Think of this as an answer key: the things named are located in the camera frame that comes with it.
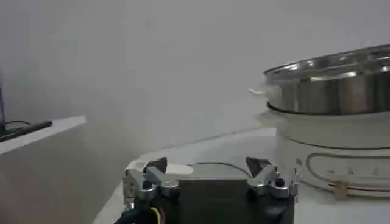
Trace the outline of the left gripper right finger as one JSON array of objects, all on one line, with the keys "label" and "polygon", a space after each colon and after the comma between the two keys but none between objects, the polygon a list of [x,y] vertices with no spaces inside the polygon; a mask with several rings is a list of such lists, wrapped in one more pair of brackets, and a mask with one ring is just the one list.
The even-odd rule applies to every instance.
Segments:
[{"label": "left gripper right finger", "polygon": [[279,170],[269,160],[253,157],[246,157],[245,162],[250,172],[246,183],[257,197],[297,198],[300,176],[296,168]]}]

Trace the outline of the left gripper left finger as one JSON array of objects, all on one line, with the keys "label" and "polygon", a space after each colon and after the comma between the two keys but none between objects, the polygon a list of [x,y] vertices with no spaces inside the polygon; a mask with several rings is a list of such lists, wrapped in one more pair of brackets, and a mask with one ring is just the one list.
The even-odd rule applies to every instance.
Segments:
[{"label": "left gripper left finger", "polygon": [[167,167],[167,157],[152,161],[132,161],[124,170],[124,198],[153,200],[158,195],[162,195],[173,200],[178,199],[179,181],[166,173]]}]

